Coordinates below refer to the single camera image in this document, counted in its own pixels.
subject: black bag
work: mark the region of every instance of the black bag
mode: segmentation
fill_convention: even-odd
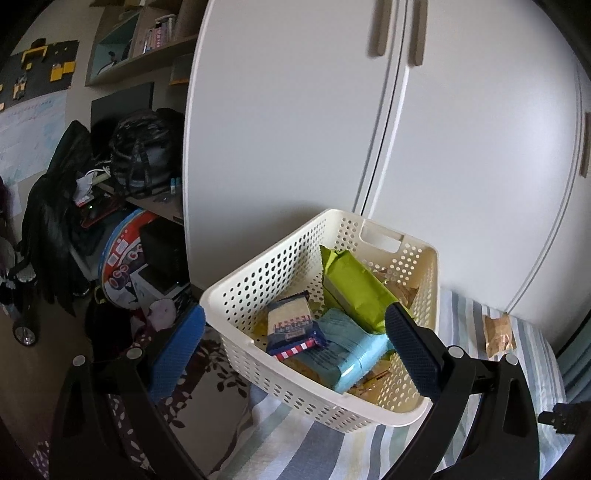
[[[183,126],[184,116],[170,108],[140,110],[119,121],[109,149],[121,193],[150,196],[180,175]]]

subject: black box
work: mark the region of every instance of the black box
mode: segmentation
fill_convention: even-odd
[[[184,228],[170,220],[156,220],[140,227],[139,236],[146,262],[165,281],[184,284],[189,280],[189,265]]]

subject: bed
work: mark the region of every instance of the bed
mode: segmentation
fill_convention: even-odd
[[[500,312],[450,291],[441,291],[439,336],[446,345],[459,345],[474,358],[486,358],[482,315]],[[566,396],[554,353],[534,326],[511,318],[517,349],[530,387],[536,414],[550,410]],[[440,468],[458,457],[472,424],[478,398],[470,398]],[[248,408],[229,448],[229,456],[210,476],[212,480],[316,480],[382,478],[413,438],[424,417],[408,427],[383,425],[343,434],[292,410],[250,387]],[[550,426],[539,425],[540,475],[554,465],[570,443]]]

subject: patterned rug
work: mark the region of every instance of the patterned rug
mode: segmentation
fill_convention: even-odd
[[[146,347],[149,333],[142,334],[133,346]],[[195,464],[208,474],[224,457],[236,425],[246,408],[248,381],[230,366],[217,332],[209,325],[173,394],[162,399],[158,411],[168,423]],[[124,449],[132,462],[151,470],[125,407],[118,395],[108,395],[113,421]],[[49,443],[38,444],[31,463],[44,478],[48,474]]]

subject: green package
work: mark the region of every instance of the green package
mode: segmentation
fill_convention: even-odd
[[[326,309],[343,310],[368,333],[385,333],[386,308],[398,299],[348,250],[320,246]]]

